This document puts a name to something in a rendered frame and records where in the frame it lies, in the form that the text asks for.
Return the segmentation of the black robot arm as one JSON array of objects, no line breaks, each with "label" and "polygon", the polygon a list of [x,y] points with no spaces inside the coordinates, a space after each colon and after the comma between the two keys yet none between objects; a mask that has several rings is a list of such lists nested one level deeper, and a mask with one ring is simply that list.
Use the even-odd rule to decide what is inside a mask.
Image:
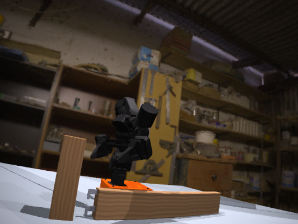
[{"label": "black robot arm", "polygon": [[[116,117],[112,121],[112,124],[116,128],[117,134],[128,133],[130,138],[134,137],[138,130],[141,132],[142,136],[148,136],[148,128],[152,127],[159,112],[159,110],[149,102],[145,102],[141,105],[140,109],[138,109],[135,99],[130,97],[124,97],[118,100],[114,110]],[[108,183],[113,186],[127,186],[124,183],[125,171],[130,171],[132,167],[133,161],[117,164],[116,159],[121,154],[122,152],[116,148],[109,162],[109,169],[112,170],[112,173],[111,181],[108,181]]]}]

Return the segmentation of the wooden side rail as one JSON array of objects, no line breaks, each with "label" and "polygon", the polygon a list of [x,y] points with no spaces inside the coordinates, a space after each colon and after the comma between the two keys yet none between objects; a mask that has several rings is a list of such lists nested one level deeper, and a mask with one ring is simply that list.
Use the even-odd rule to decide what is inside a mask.
[{"label": "wooden side rail", "polygon": [[218,192],[169,192],[131,189],[88,189],[87,199],[95,194],[92,211],[94,220],[145,220],[201,216],[218,213]]}]

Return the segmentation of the brown wooden post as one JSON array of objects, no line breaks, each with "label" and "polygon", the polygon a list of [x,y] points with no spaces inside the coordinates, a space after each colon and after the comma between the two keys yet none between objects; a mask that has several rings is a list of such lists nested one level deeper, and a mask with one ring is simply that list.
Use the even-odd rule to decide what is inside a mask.
[{"label": "brown wooden post", "polygon": [[50,220],[73,221],[86,139],[64,135],[53,189]]}]

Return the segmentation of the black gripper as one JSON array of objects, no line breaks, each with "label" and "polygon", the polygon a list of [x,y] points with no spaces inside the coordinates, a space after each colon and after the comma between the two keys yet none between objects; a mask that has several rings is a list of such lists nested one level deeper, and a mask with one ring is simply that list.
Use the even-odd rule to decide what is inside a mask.
[{"label": "black gripper", "polygon": [[147,136],[142,136],[138,130],[132,138],[128,133],[117,134],[117,139],[110,139],[107,134],[99,134],[95,137],[96,147],[90,155],[91,159],[108,156],[112,153],[113,147],[118,148],[122,154],[116,159],[117,164],[148,160],[152,156],[152,147],[150,139]]}]

